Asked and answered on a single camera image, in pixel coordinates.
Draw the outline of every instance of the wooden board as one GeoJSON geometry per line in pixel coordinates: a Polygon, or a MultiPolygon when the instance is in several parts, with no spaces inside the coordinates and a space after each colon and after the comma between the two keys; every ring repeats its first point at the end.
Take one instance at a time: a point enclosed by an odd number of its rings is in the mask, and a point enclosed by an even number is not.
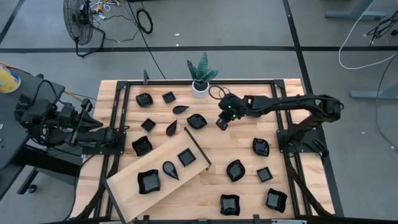
{"type": "Polygon", "coordinates": [[[195,144],[194,139],[186,129],[177,136],[163,143],[161,146],[142,156],[122,171],[108,178],[107,189],[111,192],[114,201],[118,205],[119,216],[124,222],[130,222],[139,214],[162,200],[170,193],[198,175],[209,167],[211,163],[205,158],[203,151],[195,144]],[[185,166],[179,161],[178,155],[189,149],[196,158],[192,163],[185,166]],[[179,180],[167,176],[163,172],[163,163],[170,161],[174,164],[179,180]],[[140,194],[137,183],[137,175],[148,170],[158,170],[160,190],[149,194],[140,194]]]}
{"type": "MultiPolygon", "coordinates": [[[[285,79],[288,96],[303,94],[302,84],[299,79],[285,79]]],[[[231,92],[239,97],[244,95],[266,95],[271,97],[269,85],[225,85],[231,92]]],[[[94,117],[104,124],[109,124],[112,111],[116,81],[102,81],[98,93],[98,102],[94,117]]],[[[119,101],[119,109],[123,102],[123,93],[119,101]]],[[[274,112],[260,118],[243,118],[239,121],[232,121],[226,131],[220,131],[215,122],[221,112],[217,107],[218,100],[210,97],[195,99],[192,96],[190,85],[161,85],[161,86],[132,86],[129,93],[129,104],[127,107],[126,125],[131,128],[127,131],[126,151],[121,157],[119,170],[127,167],[139,158],[132,149],[131,142],[146,134],[140,125],[145,119],[150,118],[156,122],[155,128],[148,134],[148,138],[154,147],[158,147],[168,141],[170,137],[165,135],[166,127],[176,119],[178,120],[177,133],[182,132],[187,126],[186,118],[193,113],[202,114],[208,126],[202,130],[188,128],[202,147],[213,165],[208,171],[204,170],[192,180],[183,184],[177,191],[172,192],[164,199],[138,216],[150,215],[151,219],[173,220],[173,219],[230,219],[249,218],[253,214],[259,214],[261,218],[293,218],[292,201],[287,182],[287,173],[284,159],[279,152],[275,131],[277,120],[274,112]],[[162,95],[173,91],[176,100],[165,104],[162,95]],[[150,108],[140,108],[135,96],[140,93],[149,93],[154,99],[154,105],[150,108]],[[177,105],[190,106],[188,110],[180,115],[172,113],[172,108],[177,105]],[[252,139],[263,138],[270,144],[269,157],[256,156],[252,149],[252,139]],[[226,166],[240,159],[246,168],[246,175],[239,181],[231,183],[226,175],[226,166]],[[256,170],[268,166],[274,178],[268,182],[260,183],[256,170]],[[284,213],[270,210],[265,206],[266,192],[269,188],[283,191],[288,195],[287,206],[284,213]],[[220,214],[220,195],[236,194],[241,197],[241,214],[238,217],[224,216],[220,214]]],[[[293,122],[298,123],[308,116],[308,111],[291,111],[293,122]]],[[[287,127],[286,118],[282,113],[284,126],[287,127]]],[[[96,156],[87,162],[83,168],[77,187],[77,197],[73,208],[72,216],[78,215],[84,206],[90,201],[92,195],[98,188],[98,180],[101,172],[103,156],[96,156]]],[[[325,171],[321,159],[314,153],[301,153],[303,171],[308,188],[318,201],[333,213],[325,171]]],[[[103,200],[101,214],[105,213],[103,200]]],[[[300,211],[304,213],[304,206],[300,191],[298,191],[298,202],[300,211]]],[[[118,214],[112,212],[112,218],[117,220],[118,214]]]]}

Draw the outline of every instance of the white pot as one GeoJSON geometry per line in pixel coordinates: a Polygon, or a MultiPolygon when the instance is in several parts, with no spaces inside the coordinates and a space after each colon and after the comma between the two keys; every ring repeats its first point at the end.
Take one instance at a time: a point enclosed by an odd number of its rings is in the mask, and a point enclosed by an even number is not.
{"type": "Polygon", "coordinates": [[[206,98],[209,95],[210,84],[207,83],[206,90],[199,91],[199,90],[195,89],[194,83],[195,83],[195,81],[192,82],[193,96],[196,98],[206,98]]]}

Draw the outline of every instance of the gray floor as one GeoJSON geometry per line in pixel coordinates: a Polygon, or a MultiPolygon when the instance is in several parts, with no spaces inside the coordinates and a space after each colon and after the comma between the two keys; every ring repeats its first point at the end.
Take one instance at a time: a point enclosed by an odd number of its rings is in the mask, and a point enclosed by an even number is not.
{"type": "MultiPolygon", "coordinates": [[[[353,21],[328,20],[326,10],[350,9],[358,1],[290,0],[298,37],[302,46],[339,46],[353,21]]],[[[17,1],[6,1],[0,8],[0,29],[17,1]]],[[[278,0],[159,0],[145,2],[154,20],[154,33],[146,36],[150,46],[270,45],[293,46],[284,6],[278,0]]],[[[393,0],[376,0],[372,10],[390,16],[398,10],[393,0]]],[[[105,16],[125,14],[113,7],[105,16]]],[[[366,46],[364,37],[377,22],[361,22],[347,45],[366,46]]],[[[102,21],[101,28],[113,39],[130,38],[136,32],[131,21],[114,18],[102,21]]],[[[95,34],[87,47],[96,47],[95,34]]],[[[390,35],[375,45],[396,45],[390,35]]],[[[143,47],[142,37],[106,47],[143,47]]],[[[62,0],[25,0],[1,48],[72,48],[73,41],[63,24],[62,0]]],[[[203,52],[154,52],[167,78],[189,78],[186,59],[197,61],[203,52]]],[[[384,59],[393,52],[343,52],[343,63],[359,66],[384,59]]],[[[353,100],[350,90],[376,90],[386,63],[362,70],[345,70],[337,52],[304,52],[308,74],[315,93],[339,98],[346,106],[342,118],[325,124],[325,136],[335,171],[336,183],[347,217],[398,220],[398,155],[380,136],[375,124],[373,100],[353,100]]],[[[218,78],[301,78],[295,52],[211,51],[210,67],[220,69],[218,78]]],[[[147,52],[93,54],[85,59],[74,53],[0,54],[0,59],[32,74],[65,85],[68,90],[96,96],[101,80],[141,79],[146,69],[151,79],[161,78],[147,52]]],[[[398,82],[394,76],[398,62],[392,63],[382,87],[398,82]]],[[[64,100],[73,101],[64,96],[64,100]]],[[[379,101],[379,123],[386,135],[398,144],[394,134],[398,120],[394,101],[379,101]]],[[[0,217],[6,223],[40,223],[61,220],[69,212],[73,186],[40,174],[32,195],[16,195],[26,168],[0,202],[0,217]]]]}

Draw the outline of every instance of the black leaf-shaped dish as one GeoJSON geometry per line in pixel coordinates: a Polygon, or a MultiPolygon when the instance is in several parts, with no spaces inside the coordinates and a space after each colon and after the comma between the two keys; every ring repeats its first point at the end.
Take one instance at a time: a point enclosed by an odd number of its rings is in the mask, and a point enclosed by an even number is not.
{"type": "Polygon", "coordinates": [[[226,167],[226,173],[232,182],[240,180],[244,176],[245,172],[246,170],[239,159],[233,161],[226,167]]]}
{"type": "Polygon", "coordinates": [[[149,194],[160,190],[158,170],[148,170],[147,172],[138,173],[137,180],[140,194],[149,194]]]}
{"type": "Polygon", "coordinates": [[[180,113],[184,112],[188,108],[189,108],[189,106],[176,106],[175,108],[173,108],[173,113],[174,114],[180,114],[180,113]]]}
{"type": "Polygon", "coordinates": [[[175,120],[172,124],[170,124],[166,129],[167,136],[173,136],[175,134],[175,130],[177,129],[177,120],[175,120]]]}
{"type": "Polygon", "coordinates": [[[131,144],[137,156],[143,156],[152,150],[152,144],[149,142],[147,136],[143,136],[131,144]]]}
{"type": "Polygon", "coordinates": [[[221,214],[222,215],[239,215],[241,208],[239,206],[239,196],[237,195],[221,195],[221,214]]]}
{"type": "Polygon", "coordinates": [[[187,118],[188,124],[193,129],[201,129],[207,125],[206,119],[200,114],[194,114],[191,117],[187,118]]]}
{"type": "Polygon", "coordinates": [[[287,195],[274,189],[269,189],[266,206],[283,213],[286,208],[287,195]]]}
{"type": "Polygon", "coordinates": [[[165,174],[167,174],[168,176],[170,176],[176,180],[179,180],[177,170],[175,169],[175,166],[172,162],[166,161],[163,163],[163,172],[165,174]]]}
{"type": "Polygon", "coordinates": [[[143,93],[136,96],[137,104],[141,107],[147,107],[154,103],[152,97],[148,93],[143,93]]]}
{"type": "Polygon", "coordinates": [[[253,151],[259,156],[266,156],[269,155],[269,144],[264,139],[253,139],[253,151]]]}

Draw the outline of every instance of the wooden table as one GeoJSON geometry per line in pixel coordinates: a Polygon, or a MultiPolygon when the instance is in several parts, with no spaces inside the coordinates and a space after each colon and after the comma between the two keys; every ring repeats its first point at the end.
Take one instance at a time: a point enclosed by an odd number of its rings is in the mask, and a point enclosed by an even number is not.
{"type": "MultiPolygon", "coordinates": [[[[285,79],[284,81],[287,96],[303,94],[300,79],[285,79]]],[[[116,83],[116,80],[104,80],[99,88],[94,118],[104,124],[109,124],[110,121],[116,83]]],[[[232,93],[239,97],[244,95],[266,95],[272,97],[269,86],[224,86],[228,87],[232,93]]],[[[117,125],[121,115],[123,96],[122,90],[119,99],[117,125]]],[[[125,125],[130,126],[130,129],[127,131],[126,148],[119,163],[119,170],[140,159],[132,149],[131,143],[133,141],[148,135],[153,147],[156,148],[170,139],[170,137],[165,135],[166,127],[170,123],[176,119],[178,120],[176,132],[178,134],[183,131],[183,127],[188,126],[186,118],[193,113],[203,115],[208,122],[208,125],[201,130],[194,130],[191,127],[188,127],[188,129],[213,163],[209,170],[204,170],[189,180],[176,191],[139,215],[138,219],[142,219],[143,215],[150,215],[151,220],[252,219],[253,214],[259,214],[260,218],[294,217],[284,158],[279,152],[277,145],[275,131],[278,127],[275,113],[272,112],[260,118],[243,118],[239,121],[233,121],[230,122],[226,131],[221,131],[215,124],[220,113],[220,109],[217,106],[218,102],[218,100],[210,97],[205,99],[193,98],[190,85],[140,85],[130,89],[125,123],[125,125]],[[176,100],[165,104],[162,95],[169,91],[173,91],[176,100]],[[135,96],[141,93],[149,93],[154,99],[154,105],[149,108],[139,107],[135,96]],[[190,108],[180,115],[175,115],[172,113],[172,108],[177,105],[187,105],[190,108]],[[155,128],[150,133],[140,127],[147,118],[156,123],[155,128]],[[253,138],[262,138],[268,141],[271,148],[269,157],[261,157],[253,153],[251,149],[253,138]],[[235,159],[241,160],[246,168],[246,175],[241,180],[231,183],[226,175],[226,166],[235,159]],[[269,167],[274,178],[260,183],[256,171],[265,166],[269,167]],[[279,213],[265,206],[266,192],[270,188],[288,195],[284,213],[279,213]],[[224,216],[220,214],[221,194],[236,194],[240,196],[240,216],[224,216]]],[[[308,112],[305,110],[294,110],[291,111],[291,114],[294,123],[299,123],[308,116],[308,112]]],[[[284,113],[282,113],[282,119],[284,126],[287,127],[284,113]]],[[[301,153],[300,155],[308,188],[324,208],[333,213],[325,171],[319,155],[315,153],[301,153]]],[[[102,162],[103,156],[95,156],[82,168],[76,190],[76,202],[71,217],[78,215],[96,192],[102,162]]],[[[302,195],[297,186],[296,189],[300,211],[304,214],[302,195]]],[[[101,215],[105,214],[107,201],[108,195],[105,193],[101,215]]],[[[119,219],[114,209],[112,219],[119,219]]]]}

